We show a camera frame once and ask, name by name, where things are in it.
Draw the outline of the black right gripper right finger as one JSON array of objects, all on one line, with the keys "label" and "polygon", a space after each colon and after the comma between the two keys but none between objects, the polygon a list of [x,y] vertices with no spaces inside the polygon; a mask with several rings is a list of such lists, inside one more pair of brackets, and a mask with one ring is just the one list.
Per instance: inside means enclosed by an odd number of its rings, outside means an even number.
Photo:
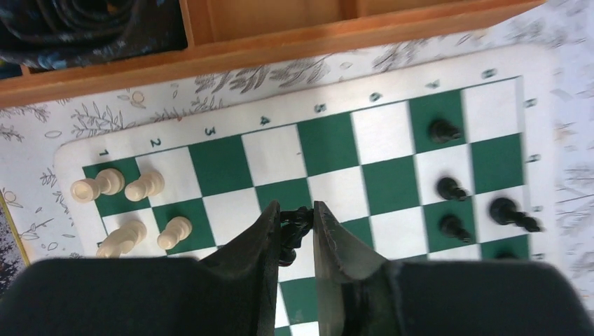
[{"label": "black right gripper right finger", "polygon": [[571,283],[527,260],[388,260],[313,208],[320,335],[592,335]]}]

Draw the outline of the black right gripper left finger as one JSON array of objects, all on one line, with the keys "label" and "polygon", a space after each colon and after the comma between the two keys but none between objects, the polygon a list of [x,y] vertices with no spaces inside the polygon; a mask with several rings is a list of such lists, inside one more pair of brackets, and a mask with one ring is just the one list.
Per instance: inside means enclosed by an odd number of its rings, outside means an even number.
[{"label": "black right gripper left finger", "polygon": [[53,258],[1,299],[2,335],[272,335],[280,208],[206,258]]}]

